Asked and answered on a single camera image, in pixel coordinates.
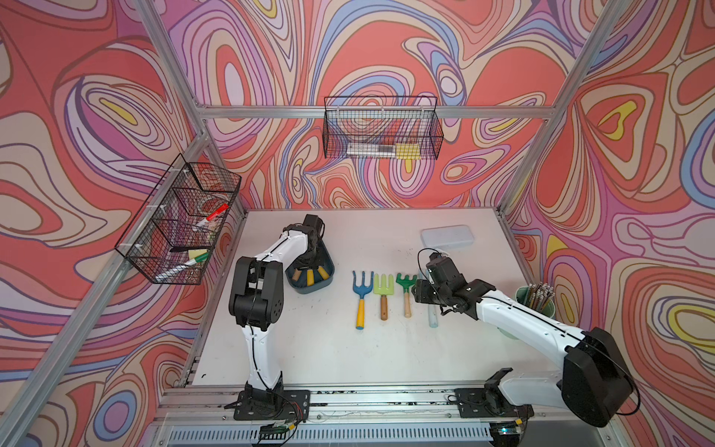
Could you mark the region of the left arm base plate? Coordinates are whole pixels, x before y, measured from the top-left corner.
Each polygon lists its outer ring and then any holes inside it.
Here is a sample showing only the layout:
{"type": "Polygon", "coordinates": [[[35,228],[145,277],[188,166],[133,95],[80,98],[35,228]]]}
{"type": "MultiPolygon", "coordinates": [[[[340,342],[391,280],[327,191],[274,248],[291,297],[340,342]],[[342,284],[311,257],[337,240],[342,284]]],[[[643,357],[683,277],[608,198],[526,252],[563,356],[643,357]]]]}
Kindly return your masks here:
{"type": "Polygon", "coordinates": [[[307,389],[274,393],[262,389],[245,389],[238,399],[226,406],[234,410],[238,421],[279,420],[305,421],[309,416],[311,392],[307,389]]]}

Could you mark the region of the dark green hand rake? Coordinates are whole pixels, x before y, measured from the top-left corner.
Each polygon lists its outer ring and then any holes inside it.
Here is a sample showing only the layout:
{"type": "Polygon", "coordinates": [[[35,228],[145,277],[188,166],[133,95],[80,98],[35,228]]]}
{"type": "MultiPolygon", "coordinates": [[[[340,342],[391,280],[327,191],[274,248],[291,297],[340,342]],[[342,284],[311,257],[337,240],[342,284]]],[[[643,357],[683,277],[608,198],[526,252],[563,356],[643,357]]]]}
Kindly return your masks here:
{"type": "Polygon", "coordinates": [[[405,318],[411,318],[411,316],[413,316],[411,312],[411,288],[416,284],[417,279],[417,275],[402,275],[402,273],[398,273],[396,277],[396,283],[400,285],[403,292],[405,318]]]}

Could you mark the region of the light blue hand fork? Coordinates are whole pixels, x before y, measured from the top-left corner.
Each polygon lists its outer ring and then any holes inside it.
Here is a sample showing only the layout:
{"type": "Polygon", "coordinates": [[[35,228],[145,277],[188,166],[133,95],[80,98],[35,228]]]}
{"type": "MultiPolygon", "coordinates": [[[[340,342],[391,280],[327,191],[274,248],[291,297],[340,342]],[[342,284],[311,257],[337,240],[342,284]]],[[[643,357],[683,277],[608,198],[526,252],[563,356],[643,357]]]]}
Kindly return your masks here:
{"type": "Polygon", "coordinates": [[[432,329],[439,327],[439,308],[436,305],[428,306],[428,323],[432,329]]]}

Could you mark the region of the blue fork yellow handle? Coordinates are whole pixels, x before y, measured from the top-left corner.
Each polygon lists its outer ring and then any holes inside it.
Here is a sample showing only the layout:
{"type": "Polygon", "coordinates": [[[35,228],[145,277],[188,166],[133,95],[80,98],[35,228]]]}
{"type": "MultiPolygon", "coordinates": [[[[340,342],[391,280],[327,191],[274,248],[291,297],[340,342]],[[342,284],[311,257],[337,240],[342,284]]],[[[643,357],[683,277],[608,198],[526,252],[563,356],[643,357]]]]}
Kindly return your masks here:
{"type": "Polygon", "coordinates": [[[361,284],[358,283],[357,272],[353,272],[353,292],[359,296],[357,305],[356,329],[361,331],[365,328],[365,298],[374,289],[374,272],[369,274],[370,282],[366,282],[366,272],[361,272],[361,284]]]}

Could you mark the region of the teal storage box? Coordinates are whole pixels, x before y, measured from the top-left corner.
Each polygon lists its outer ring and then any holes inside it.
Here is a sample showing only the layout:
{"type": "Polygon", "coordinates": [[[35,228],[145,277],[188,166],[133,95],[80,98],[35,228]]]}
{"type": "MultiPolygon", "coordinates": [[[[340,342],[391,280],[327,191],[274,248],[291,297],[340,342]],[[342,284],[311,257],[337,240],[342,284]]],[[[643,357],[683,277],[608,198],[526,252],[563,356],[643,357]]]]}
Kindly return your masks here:
{"type": "Polygon", "coordinates": [[[307,264],[296,260],[285,270],[289,285],[298,294],[311,294],[328,287],[333,281],[335,265],[323,241],[318,242],[316,256],[307,264]]]}

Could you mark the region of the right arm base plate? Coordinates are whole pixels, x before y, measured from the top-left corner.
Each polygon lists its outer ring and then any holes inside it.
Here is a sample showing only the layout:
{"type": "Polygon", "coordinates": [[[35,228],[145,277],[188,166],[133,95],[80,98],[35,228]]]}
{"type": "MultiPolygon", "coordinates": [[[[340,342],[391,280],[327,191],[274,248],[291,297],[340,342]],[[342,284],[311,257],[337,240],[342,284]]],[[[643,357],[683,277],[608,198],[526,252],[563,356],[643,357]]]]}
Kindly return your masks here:
{"type": "Polygon", "coordinates": [[[461,418],[529,419],[534,416],[532,406],[515,406],[497,391],[483,387],[456,389],[447,400],[457,407],[461,418]]]}

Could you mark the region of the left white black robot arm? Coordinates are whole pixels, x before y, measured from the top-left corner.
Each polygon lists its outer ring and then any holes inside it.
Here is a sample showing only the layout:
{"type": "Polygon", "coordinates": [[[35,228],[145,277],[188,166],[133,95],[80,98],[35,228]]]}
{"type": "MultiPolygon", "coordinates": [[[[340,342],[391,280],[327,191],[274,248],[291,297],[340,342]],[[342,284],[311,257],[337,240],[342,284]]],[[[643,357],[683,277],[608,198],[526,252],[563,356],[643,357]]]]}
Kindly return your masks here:
{"type": "Polygon", "coordinates": [[[254,389],[277,392],[281,387],[271,326],[282,314],[285,271],[294,263],[309,266],[316,261],[323,234],[322,219],[307,214],[301,223],[284,227],[269,248],[236,261],[228,311],[245,336],[250,367],[247,384],[254,389]]]}

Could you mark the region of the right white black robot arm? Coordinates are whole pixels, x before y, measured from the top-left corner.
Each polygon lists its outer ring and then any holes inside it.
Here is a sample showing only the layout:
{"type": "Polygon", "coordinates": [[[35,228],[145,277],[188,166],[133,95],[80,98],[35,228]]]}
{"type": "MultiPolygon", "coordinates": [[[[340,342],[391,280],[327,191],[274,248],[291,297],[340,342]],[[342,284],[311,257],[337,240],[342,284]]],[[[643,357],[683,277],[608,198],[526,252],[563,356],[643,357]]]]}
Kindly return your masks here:
{"type": "Polygon", "coordinates": [[[483,386],[486,407],[496,415],[532,405],[569,410],[581,421],[604,428],[640,389],[614,337],[548,318],[508,297],[490,283],[468,281],[454,261],[431,250],[413,286],[415,300],[441,314],[463,314],[504,330],[549,359],[555,370],[517,372],[505,367],[483,386]]]}

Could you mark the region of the lime green hand fork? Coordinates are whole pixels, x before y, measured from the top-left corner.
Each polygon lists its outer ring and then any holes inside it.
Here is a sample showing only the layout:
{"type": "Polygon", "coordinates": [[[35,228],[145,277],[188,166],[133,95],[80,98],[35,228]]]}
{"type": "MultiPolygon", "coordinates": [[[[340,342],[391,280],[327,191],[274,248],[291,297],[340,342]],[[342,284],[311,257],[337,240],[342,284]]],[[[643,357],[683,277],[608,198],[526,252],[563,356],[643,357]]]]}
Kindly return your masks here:
{"type": "Polygon", "coordinates": [[[395,277],[393,274],[382,274],[374,278],[374,293],[380,296],[380,318],[389,318],[388,298],[395,292],[395,277]]]}

